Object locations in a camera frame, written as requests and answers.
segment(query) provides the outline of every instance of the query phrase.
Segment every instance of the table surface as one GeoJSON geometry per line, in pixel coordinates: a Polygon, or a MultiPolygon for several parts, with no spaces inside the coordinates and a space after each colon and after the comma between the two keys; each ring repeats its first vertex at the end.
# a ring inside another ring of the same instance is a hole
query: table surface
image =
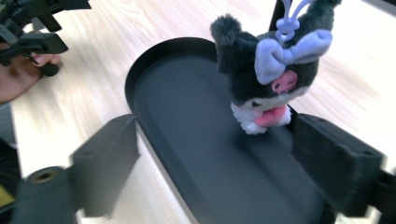
{"type": "MultiPolygon", "coordinates": [[[[109,120],[130,113],[124,83],[134,61],[164,40],[195,36],[212,40],[209,26],[233,14],[243,29],[265,33],[275,1],[96,0],[92,10],[56,15],[59,36],[70,48],[55,77],[44,77],[12,103],[24,176],[51,165],[68,166],[71,152],[109,120]]],[[[310,91],[290,105],[327,119],[388,156],[396,167],[396,120],[392,110],[396,19],[360,0],[336,9],[334,40],[320,61],[310,91]]],[[[155,154],[139,135],[142,154],[132,170],[114,217],[82,223],[194,222],[155,154]]],[[[373,223],[339,217],[337,223],[373,223]]]]}

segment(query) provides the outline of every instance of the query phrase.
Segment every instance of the human hand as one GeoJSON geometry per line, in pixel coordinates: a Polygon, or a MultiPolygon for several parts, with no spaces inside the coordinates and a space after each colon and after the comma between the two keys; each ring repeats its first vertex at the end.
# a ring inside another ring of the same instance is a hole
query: human hand
{"type": "Polygon", "coordinates": [[[10,66],[0,64],[0,105],[10,102],[29,90],[43,74],[38,67],[46,63],[59,63],[61,57],[54,54],[33,54],[38,64],[23,56],[11,59],[10,66]]]}

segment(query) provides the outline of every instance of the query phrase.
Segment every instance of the screw hole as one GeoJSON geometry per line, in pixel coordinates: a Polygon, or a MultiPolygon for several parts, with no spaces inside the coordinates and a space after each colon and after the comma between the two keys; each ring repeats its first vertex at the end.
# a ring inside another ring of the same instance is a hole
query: screw hole
{"type": "Polygon", "coordinates": [[[45,182],[50,181],[51,179],[55,178],[58,175],[56,171],[47,171],[41,174],[37,174],[33,177],[32,182],[34,184],[42,184],[45,182]]]}

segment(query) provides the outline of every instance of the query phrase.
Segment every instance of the black tray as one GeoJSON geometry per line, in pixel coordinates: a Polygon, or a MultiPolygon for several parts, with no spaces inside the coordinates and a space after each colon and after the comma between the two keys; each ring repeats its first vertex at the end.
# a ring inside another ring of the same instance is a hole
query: black tray
{"type": "Polygon", "coordinates": [[[203,224],[318,223],[325,202],[290,155],[292,133],[245,134],[216,66],[213,42],[183,37],[147,50],[126,80],[128,105],[187,206],[203,224]]]}

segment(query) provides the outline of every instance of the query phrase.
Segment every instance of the plush toy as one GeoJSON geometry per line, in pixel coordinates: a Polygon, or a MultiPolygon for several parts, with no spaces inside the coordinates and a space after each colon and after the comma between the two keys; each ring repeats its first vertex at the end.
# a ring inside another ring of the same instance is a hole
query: plush toy
{"type": "Polygon", "coordinates": [[[227,78],[232,111],[248,134],[288,124],[287,103],[308,91],[318,72],[318,58],[332,43],[333,9],[341,0],[304,0],[289,17],[290,0],[282,0],[285,17],[277,31],[258,37],[243,32],[231,15],[210,26],[219,72],[227,78]],[[300,10],[310,4],[297,20],[300,10]]]}

